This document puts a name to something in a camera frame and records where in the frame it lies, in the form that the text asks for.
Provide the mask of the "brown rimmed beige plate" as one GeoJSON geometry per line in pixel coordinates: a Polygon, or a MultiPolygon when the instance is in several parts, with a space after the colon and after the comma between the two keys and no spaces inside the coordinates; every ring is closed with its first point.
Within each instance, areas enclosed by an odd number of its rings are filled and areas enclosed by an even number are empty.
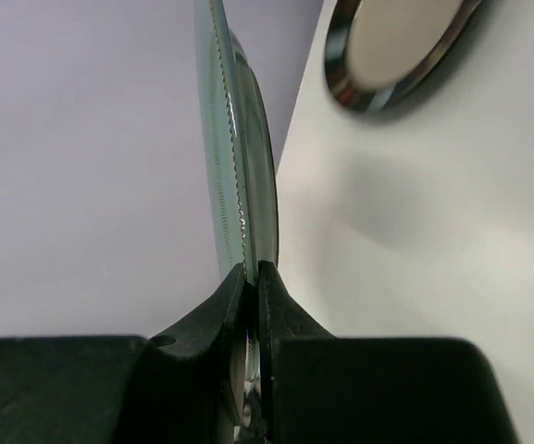
{"type": "Polygon", "coordinates": [[[378,113],[402,101],[439,65],[479,0],[338,1],[324,45],[324,75],[341,107],[378,113]]]}

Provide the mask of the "grey blue round plate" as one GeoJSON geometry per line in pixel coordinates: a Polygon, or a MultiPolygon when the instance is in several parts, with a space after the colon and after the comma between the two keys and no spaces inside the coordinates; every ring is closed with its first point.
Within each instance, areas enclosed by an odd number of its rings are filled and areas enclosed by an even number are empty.
{"type": "Polygon", "coordinates": [[[279,215],[260,88],[220,1],[194,4],[196,70],[219,272],[258,281],[279,259],[279,215]]]}

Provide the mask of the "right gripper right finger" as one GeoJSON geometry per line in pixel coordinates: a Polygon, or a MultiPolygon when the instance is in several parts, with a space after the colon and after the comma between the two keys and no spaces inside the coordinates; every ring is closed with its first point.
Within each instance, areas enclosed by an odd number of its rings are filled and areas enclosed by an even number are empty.
{"type": "Polygon", "coordinates": [[[516,443],[492,367],[458,338],[339,338],[260,265],[262,414],[273,443],[516,443]]]}

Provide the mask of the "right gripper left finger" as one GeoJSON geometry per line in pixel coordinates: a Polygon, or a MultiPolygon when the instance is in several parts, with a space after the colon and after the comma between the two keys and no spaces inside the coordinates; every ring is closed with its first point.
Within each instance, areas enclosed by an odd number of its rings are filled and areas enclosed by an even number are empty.
{"type": "Polygon", "coordinates": [[[0,338],[0,443],[230,443],[242,419],[245,279],[150,339],[0,338]]]}

